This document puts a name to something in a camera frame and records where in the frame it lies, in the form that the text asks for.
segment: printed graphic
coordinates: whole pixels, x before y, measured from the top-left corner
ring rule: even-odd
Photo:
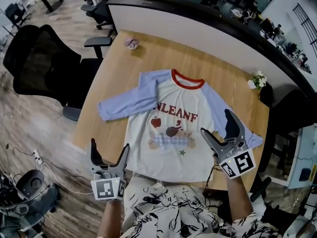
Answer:
[[[160,118],[155,117],[155,119],[151,120],[151,124],[154,128],[160,127],[161,125],[161,120]]]
[[[114,197],[111,180],[104,180],[96,182],[98,198]]]
[[[182,123],[181,120],[177,120],[177,124],[176,124],[175,128],[176,128],[176,129],[183,130],[181,123]]]
[[[236,175],[227,163],[223,163],[221,167],[227,173],[229,177],[234,177]]]
[[[123,197],[125,182],[120,180],[118,196]]]
[[[160,112],[165,113],[165,114],[169,114],[171,116],[176,116],[178,118],[183,118],[183,119],[186,119],[187,121],[190,121],[190,122],[194,122],[198,117],[198,114],[188,112],[188,111],[183,110],[179,107],[172,106],[172,105],[169,105],[169,104],[166,104],[163,102],[159,102],[156,109]]]
[[[249,151],[237,157],[234,157],[234,160],[236,161],[237,168],[240,174],[254,167]]]
[[[195,148],[196,142],[191,137],[192,134],[192,132],[179,130],[174,127],[167,128],[165,134],[155,134],[153,131],[150,131],[148,144],[152,150],[159,147],[167,149],[168,145],[183,145],[184,147]]]

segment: electrical wire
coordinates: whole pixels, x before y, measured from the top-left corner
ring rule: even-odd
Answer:
[[[295,158],[297,158],[297,159],[299,159],[299,160],[312,161],[312,165],[311,165],[311,168],[310,168],[310,169],[312,169],[313,164],[314,164],[314,161],[313,161],[313,159],[312,159],[312,158],[298,158],[298,157],[297,157],[297,156],[295,156],[295,155],[294,155],[294,157],[295,157]]]
[[[215,208],[218,208],[219,206],[217,206],[217,205],[208,205],[208,206],[206,206],[206,208],[210,208],[210,207],[215,207]]]
[[[14,178],[15,178],[16,176],[18,176],[18,175],[23,176],[22,174],[18,173],[18,174],[16,174],[16,175],[14,175],[12,179],[14,180]]]
[[[42,195],[43,192],[44,192],[47,188],[49,188],[49,187],[50,187],[50,185],[47,185],[47,184],[46,184],[46,187],[40,192],[40,194],[38,194],[37,196],[33,197],[29,202],[34,201],[36,198],[38,198],[40,195]]]
[[[39,214],[41,214],[41,215],[43,216],[43,222],[41,223],[41,226],[40,226],[40,229],[41,229],[42,226],[44,225],[44,222],[45,222],[45,216],[44,216],[44,214],[41,213],[41,212],[34,212],[34,215],[35,215],[36,213],[39,213]]]
[[[70,171],[68,171],[67,169],[64,169],[64,168],[61,168],[61,167],[59,167],[59,166],[56,166],[50,159],[48,159],[48,158],[46,158],[46,157],[41,157],[41,158],[44,159],[44,160],[47,160],[50,164],[52,164],[52,165],[53,165],[54,167],[56,167],[57,169],[60,169],[60,170],[63,170],[63,171],[65,171],[65,172],[67,172],[67,173],[68,173],[69,175],[71,175],[73,178],[79,177],[79,178],[82,178],[82,179],[84,179],[84,180],[90,182],[89,179],[87,179],[87,178],[85,178],[85,177],[83,177],[83,176],[74,175],[74,174],[72,174]]]
[[[212,175],[213,170],[216,169],[217,171],[222,172],[222,170],[221,170],[221,169],[217,169],[216,166],[219,166],[219,165],[217,165],[217,164],[214,165],[214,166],[212,167],[211,171],[210,171],[210,174],[209,174],[208,179],[207,179],[207,182],[206,182],[205,190],[204,190],[205,193],[206,193],[207,189],[209,189],[208,183],[209,183],[209,180],[210,180],[210,178],[211,178],[211,175]]]
[[[44,166],[44,165],[48,167],[48,169],[52,172],[52,174],[54,175],[55,179],[60,183],[60,185],[62,185],[64,188],[68,189],[70,192],[73,192],[73,193],[76,193],[76,194],[81,194],[81,195],[91,195],[91,194],[94,194],[93,192],[91,192],[91,193],[82,193],[82,192],[77,192],[77,191],[71,190],[70,188],[66,187],[64,184],[61,183],[61,181],[57,178],[57,176],[55,175],[55,173],[54,173],[53,170],[49,167],[48,164],[43,163],[43,166]]]
[[[33,155],[34,155],[34,154],[29,154],[29,153],[22,152],[19,148],[17,148],[16,146],[13,146],[11,143],[8,143],[8,144],[6,145],[6,149],[8,149],[9,145],[12,146],[13,151],[16,149],[18,152],[20,152],[20,153],[22,153],[22,154],[25,154],[25,155],[28,155],[28,156],[33,156]],[[46,157],[42,157],[42,156],[41,156],[41,159],[48,161],[51,165],[53,165],[53,166],[56,167],[57,169],[60,169],[60,170],[62,170],[62,171],[67,172],[67,173],[68,173],[70,176],[72,176],[73,178],[79,177],[79,178],[82,178],[82,179],[84,179],[84,180],[90,182],[89,179],[87,179],[87,178],[85,178],[85,177],[83,177],[83,176],[74,175],[74,174],[72,174],[70,171],[68,171],[67,169],[64,169],[64,168],[61,168],[61,167],[55,165],[50,159],[48,159],[48,158],[46,158]],[[43,165],[41,166],[40,169],[38,169],[38,166],[37,166],[36,161],[35,161],[35,167],[36,167],[37,170],[40,170],[40,171],[42,171],[42,169],[43,169]]]

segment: t-shirt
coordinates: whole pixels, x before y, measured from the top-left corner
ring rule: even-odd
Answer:
[[[213,167],[200,129],[224,138],[224,110],[230,107],[203,79],[172,69],[141,73],[138,87],[100,102],[98,109],[105,121],[129,117],[128,170],[161,181],[199,182]],[[252,148],[263,141],[246,127],[245,138]]]

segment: white flower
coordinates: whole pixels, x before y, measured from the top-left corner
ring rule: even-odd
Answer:
[[[256,76],[264,76],[264,74],[262,73],[262,71],[258,70]]]
[[[255,89],[256,88],[255,83],[251,79],[248,81],[248,85],[249,85],[250,89]]]

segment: black office chair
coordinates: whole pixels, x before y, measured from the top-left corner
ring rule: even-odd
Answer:
[[[96,59],[82,59],[57,36],[49,25],[23,26],[10,43],[3,59],[13,75],[17,94],[41,95],[58,100],[63,115],[78,120],[92,81],[103,61],[101,48],[112,39],[88,39],[87,47],[97,50]]]
[[[86,12],[88,17],[92,17],[97,22],[97,29],[101,30],[103,26],[112,25],[108,37],[115,31],[112,17],[107,9],[106,0],[102,0],[96,6],[84,4],[81,9]]]
[[[26,20],[30,19],[29,16],[31,14],[27,14],[25,17],[23,17],[25,11],[25,9],[20,9],[16,3],[11,3],[4,12],[12,24],[15,25],[17,29],[20,29],[21,25]]]
[[[278,153],[274,150],[275,136],[287,138],[287,151],[295,153],[296,140],[288,133],[300,128],[313,125],[317,122],[317,93],[306,97],[301,90],[289,92],[275,107],[269,111],[267,132],[259,172],[264,172],[272,153],[284,156],[285,151]]]

